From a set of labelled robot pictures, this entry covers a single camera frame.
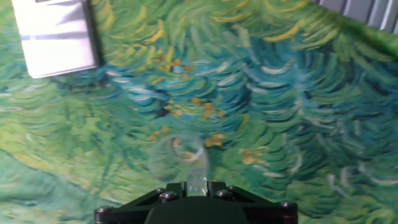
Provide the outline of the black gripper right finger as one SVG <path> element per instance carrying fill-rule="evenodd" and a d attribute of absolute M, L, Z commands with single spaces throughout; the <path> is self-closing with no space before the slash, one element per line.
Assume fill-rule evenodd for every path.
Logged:
<path fill-rule="evenodd" d="M 224 203 L 220 208 L 225 208 L 233 216 L 245 218 L 248 223 L 299 223 L 299 206 L 293 201 L 271 202 L 225 182 L 208 181 L 207 188 L 209 197 Z"/>

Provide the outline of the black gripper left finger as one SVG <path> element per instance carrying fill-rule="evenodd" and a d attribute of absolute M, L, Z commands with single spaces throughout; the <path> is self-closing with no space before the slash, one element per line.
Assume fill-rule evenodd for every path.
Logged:
<path fill-rule="evenodd" d="M 145 223 L 150 211 L 158 205 L 184 198 L 186 182 L 167 184 L 128 202 L 120 207 L 101 206 L 94 211 L 94 222 L 112 223 Z"/>

